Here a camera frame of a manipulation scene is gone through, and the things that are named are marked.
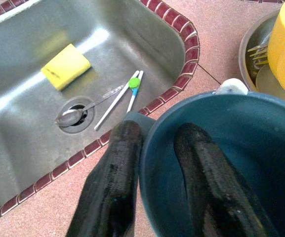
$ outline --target metal spoon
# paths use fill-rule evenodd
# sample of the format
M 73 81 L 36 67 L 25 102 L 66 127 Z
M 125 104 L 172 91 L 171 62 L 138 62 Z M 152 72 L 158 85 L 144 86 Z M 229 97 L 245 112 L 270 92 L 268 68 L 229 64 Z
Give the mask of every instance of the metal spoon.
M 82 118 L 84 111 L 87 111 L 93 108 L 94 106 L 102 103 L 103 101 L 114 95 L 116 92 L 120 91 L 123 87 L 124 85 L 116 87 L 115 89 L 104 94 L 99 101 L 90 103 L 86 105 L 83 109 L 69 109 L 63 112 L 55 119 L 55 123 L 60 127 L 69 127 L 77 123 Z

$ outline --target sink basin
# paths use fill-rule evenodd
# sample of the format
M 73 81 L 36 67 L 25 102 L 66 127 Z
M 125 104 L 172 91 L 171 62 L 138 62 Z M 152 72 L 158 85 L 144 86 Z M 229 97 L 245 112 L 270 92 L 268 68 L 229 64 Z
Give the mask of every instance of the sink basin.
M 88 156 L 91 150 L 84 151 L 86 145 L 93 141 L 90 148 L 104 145 L 108 131 L 124 118 L 131 93 L 127 91 L 98 131 L 93 128 L 116 94 L 95 106 L 89 126 L 74 134 L 54 123 L 69 100 L 80 96 L 100 100 L 126 83 L 136 70 L 143 70 L 133 110 L 149 104 L 141 110 L 149 114 L 167 101 L 164 96 L 159 99 L 160 95 L 176 95 L 192 77 L 199 48 L 194 56 L 190 47 L 199 45 L 191 39 L 186 46 L 184 41 L 196 36 L 195 28 L 182 16 L 177 21 L 179 14 L 167 14 L 165 22 L 163 12 L 159 17 L 153 5 L 150 10 L 142 2 L 30 0 L 0 16 L 0 206 L 14 197 L 0 210 L 0 216 L 29 196 L 27 192 L 35 193 L 54 180 L 51 171 L 55 167 L 64 162 L 61 169 L 68 169 L 79 156 Z M 167 12 L 172 10 L 155 2 Z M 57 91 L 40 69 L 70 43 L 92 68 Z

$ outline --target sink drain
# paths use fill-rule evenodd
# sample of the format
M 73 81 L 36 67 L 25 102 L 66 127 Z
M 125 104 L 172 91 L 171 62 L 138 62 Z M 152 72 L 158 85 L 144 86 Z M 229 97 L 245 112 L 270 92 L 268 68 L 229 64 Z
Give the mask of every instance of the sink drain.
M 64 114 L 64 112 L 66 112 L 67 110 L 71 110 L 71 109 L 83 109 L 86 105 L 92 103 L 92 100 L 90 100 L 87 97 L 84 96 L 78 96 L 75 97 L 71 100 L 69 100 L 60 110 L 58 115 L 62 115 Z M 86 129 L 91 122 L 93 121 L 94 118 L 94 114 L 95 114 L 95 110 L 94 107 L 90 108 L 87 111 L 83 112 L 83 116 L 81 117 L 81 119 L 68 127 L 61 127 L 59 126 L 59 128 L 67 133 L 77 133 L 77 132 L 81 132 L 84 129 Z

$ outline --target yellow sponge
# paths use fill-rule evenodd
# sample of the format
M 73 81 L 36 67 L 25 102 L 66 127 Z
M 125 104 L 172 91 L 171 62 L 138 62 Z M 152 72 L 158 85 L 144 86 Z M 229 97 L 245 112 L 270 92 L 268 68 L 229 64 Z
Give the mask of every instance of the yellow sponge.
M 90 67 L 90 62 L 72 44 L 69 44 L 41 71 L 57 90 L 62 90 Z

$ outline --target countertop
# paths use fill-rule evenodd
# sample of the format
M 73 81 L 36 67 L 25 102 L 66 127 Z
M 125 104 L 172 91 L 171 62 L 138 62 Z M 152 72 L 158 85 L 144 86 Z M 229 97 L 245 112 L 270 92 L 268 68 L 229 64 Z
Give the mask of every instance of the countertop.
M 167 4 L 195 25 L 201 55 L 193 79 L 186 89 L 153 112 L 158 119 L 179 101 L 216 89 L 229 78 L 241 78 L 238 50 L 242 37 L 253 23 L 280 7 L 277 3 L 239 0 L 166 0 Z M 62 237 L 69 227 L 86 177 L 106 151 L 103 147 L 59 177 L 27 201 L 0 218 L 0 237 Z M 135 236 L 155 236 L 138 190 Z

